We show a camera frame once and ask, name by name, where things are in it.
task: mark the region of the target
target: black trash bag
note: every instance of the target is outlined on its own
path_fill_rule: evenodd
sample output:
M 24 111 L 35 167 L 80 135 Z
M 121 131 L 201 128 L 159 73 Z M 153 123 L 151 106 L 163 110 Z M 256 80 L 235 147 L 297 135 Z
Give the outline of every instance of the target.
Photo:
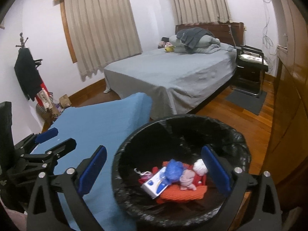
M 207 175 L 207 192 L 202 200 L 157 204 L 140 188 L 139 171 L 161 168 L 163 161 L 175 159 L 193 164 L 201 158 L 201 148 L 211 144 L 215 152 L 233 167 L 248 172 L 251 155 L 244 136 L 210 117 L 175 115 L 152 121 L 133 132 L 118 149 L 112 165 L 112 188 L 120 207 L 151 226 L 186 230 L 213 218 L 225 200 Z

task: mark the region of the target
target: blue cloth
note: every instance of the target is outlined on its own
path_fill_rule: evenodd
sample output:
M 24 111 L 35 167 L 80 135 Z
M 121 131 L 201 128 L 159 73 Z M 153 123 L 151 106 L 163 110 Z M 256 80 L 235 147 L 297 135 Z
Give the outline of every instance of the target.
M 119 101 L 67 108 L 52 125 L 58 129 L 58 136 L 39 144 L 33 151 L 41 154 L 68 138 L 74 138 L 76 149 L 60 158 L 54 169 L 55 174 L 62 174 L 67 168 L 76 168 L 83 159 L 91 157 L 99 145 L 106 147 L 107 161 L 90 193 L 84 195 L 87 206 L 105 231 L 136 230 L 135 221 L 119 208 L 113 197 L 111 167 L 121 143 L 149 121 L 151 105 L 149 96 L 136 93 Z M 80 230 L 64 195 L 60 193 L 59 197 L 70 227 Z
M 172 183 L 179 182 L 183 174 L 184 165 L 180 161 L 171 159 L 166 166 L 166 170 L 161 174 L 161 179 L 164 184 L 171 185 Z

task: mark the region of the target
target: white box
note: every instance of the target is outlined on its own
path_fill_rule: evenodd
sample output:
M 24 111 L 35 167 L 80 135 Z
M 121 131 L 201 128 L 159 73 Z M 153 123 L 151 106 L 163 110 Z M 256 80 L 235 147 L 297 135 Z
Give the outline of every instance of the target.
M 165 170 L 166 167 L 162 167 L 151 179 L 141 185 L 141 188 L 146 191 L 152 199 L 159 196 L 168 187 L 160 178 L 161 173 L 165 172 Z

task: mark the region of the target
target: beige curtain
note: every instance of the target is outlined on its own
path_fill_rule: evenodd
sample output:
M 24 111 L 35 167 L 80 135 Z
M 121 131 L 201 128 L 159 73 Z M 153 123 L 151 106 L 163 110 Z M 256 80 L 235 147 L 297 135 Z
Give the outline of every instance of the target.
M 176 23 L 232 22 L 226 0 L 172 0 Z
M 129 0 L 64 0 L 81 75 L 142 52 Z

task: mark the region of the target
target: yellow plush toy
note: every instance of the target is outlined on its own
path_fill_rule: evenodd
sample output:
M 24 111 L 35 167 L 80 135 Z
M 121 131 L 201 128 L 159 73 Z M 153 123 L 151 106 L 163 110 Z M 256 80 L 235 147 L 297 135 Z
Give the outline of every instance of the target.
M 165 51 L 166 51 L 166 53 L 174 52 L 174 46 L 165 47 Z

